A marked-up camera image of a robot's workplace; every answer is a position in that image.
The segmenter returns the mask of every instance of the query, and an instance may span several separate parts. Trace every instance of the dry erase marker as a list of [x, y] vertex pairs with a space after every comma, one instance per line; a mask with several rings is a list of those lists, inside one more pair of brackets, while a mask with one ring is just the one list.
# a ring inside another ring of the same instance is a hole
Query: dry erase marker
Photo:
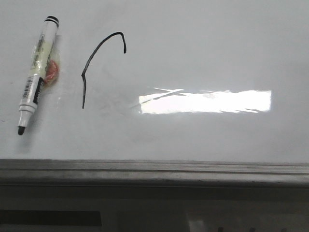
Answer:
[[30, 117], [35, 112], [40, 99], [40, 92], [44, 85], [44, 78], [53, 48], [59, 21], [56, 17], [48, 16], [43, 24], [43, 29], [35, 48], [32, 65], [28, 74], [25, 91], [20, 101], [20, 119], [18, 134], [22, 135], [28, 125]]

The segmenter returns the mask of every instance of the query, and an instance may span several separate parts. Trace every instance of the white surface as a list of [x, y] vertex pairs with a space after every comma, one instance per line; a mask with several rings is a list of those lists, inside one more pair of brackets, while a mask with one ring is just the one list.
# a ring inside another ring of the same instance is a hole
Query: white surface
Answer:
[[[0, 158], [309, 162], [309, 1], [12, 1], [0, 8]], [[23, 136], [18, 105], [49, 15], [61, 73]], [[81, 73], [109, 34], [86, 73]], [[259, 113], [141, 114], [155, 89], [271, 91]]]

